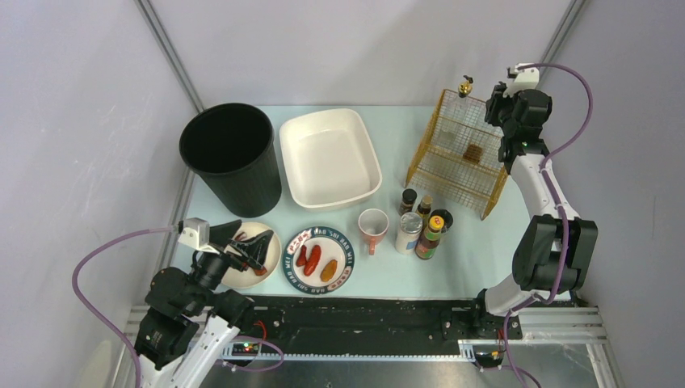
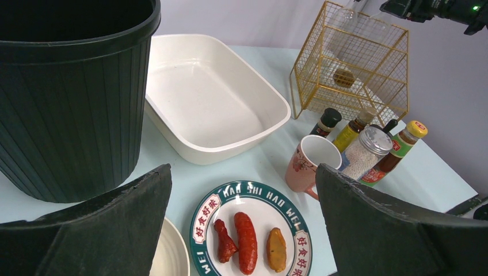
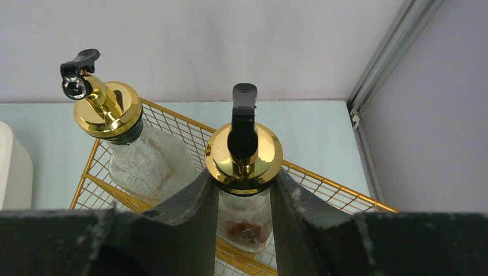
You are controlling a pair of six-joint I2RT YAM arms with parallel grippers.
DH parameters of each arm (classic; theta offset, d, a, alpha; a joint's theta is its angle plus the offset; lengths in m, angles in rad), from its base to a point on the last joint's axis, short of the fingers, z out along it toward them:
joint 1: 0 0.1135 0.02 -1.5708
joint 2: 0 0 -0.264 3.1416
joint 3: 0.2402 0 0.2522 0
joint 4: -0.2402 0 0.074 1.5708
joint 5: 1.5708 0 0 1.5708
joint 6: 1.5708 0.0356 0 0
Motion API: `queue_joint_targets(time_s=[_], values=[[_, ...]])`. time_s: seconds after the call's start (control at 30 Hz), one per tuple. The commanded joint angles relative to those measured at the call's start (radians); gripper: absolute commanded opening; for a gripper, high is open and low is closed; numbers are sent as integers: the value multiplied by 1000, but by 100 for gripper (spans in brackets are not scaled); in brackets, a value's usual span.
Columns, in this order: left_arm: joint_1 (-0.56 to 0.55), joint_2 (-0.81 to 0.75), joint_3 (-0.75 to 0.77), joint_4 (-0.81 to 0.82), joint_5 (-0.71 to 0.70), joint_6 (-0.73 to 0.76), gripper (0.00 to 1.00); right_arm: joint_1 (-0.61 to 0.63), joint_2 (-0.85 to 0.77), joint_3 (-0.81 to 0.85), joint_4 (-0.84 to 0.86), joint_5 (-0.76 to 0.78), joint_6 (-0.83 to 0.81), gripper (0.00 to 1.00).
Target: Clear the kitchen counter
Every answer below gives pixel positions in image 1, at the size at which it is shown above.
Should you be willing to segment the glass oil bottle gold spout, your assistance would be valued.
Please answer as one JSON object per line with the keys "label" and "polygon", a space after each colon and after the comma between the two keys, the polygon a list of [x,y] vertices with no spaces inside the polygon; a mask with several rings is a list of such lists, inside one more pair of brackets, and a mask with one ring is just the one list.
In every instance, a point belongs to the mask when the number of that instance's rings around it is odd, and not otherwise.
{"label": "glass oil bottle gold spout", "polygon": [[[456,90],[456,98],[453,105],[456,109],[456,118],[466,128],[476,128],[481,121],[481,114],[485,103],[479,99],[470,97],[473,91],[474,79],[469,75],[463,76],[464,81],[461,82]],[[468,143],[463,159],[467,162],[478,164],[481,161],[483,149],[480,145],[475,143]]]}

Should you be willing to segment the red label sauce bottle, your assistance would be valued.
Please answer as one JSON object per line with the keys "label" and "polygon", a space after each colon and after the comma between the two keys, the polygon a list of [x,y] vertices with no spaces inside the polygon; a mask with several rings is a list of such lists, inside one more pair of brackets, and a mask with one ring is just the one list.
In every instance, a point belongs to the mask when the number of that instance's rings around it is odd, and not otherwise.
{"label": "red label sauce bottle", "polygon": [[441,216],[431,216],[414,249],[419,259],[431,259],[440,243],[444,219]]}

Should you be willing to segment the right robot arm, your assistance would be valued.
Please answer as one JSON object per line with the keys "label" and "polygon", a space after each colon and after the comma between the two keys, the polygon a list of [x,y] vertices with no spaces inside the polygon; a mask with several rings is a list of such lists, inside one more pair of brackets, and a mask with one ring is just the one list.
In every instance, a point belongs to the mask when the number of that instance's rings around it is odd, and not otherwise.
{"label": "right robot arm", "polygon": [[534,303],[548,305],[586,279],[598,226],[565,198],[541,132],[552,98],[531,86],[499,82],[486,101],[485,122],[502,130],[498,160],[521,191],[530,221],[516,247],[511,274],[483,289],[474,303],[474,331],[508,327],[507,318]]}

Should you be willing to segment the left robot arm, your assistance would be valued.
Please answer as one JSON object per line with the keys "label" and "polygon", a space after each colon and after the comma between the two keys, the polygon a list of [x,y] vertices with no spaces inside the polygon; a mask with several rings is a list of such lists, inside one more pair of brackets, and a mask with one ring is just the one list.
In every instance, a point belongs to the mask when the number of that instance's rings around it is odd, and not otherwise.
{"label": "left robot arm", "polygon": [[242,221],[210,226],[187,218],[176,228],[192,248],[191,271],[157,272],[145,297],[148,310],[135,344],[139,387],[197,387],[220,354],[254,320],[255,302],[235,290],[217,292],[228,270],[262,270],[272,230],[236,239]]}

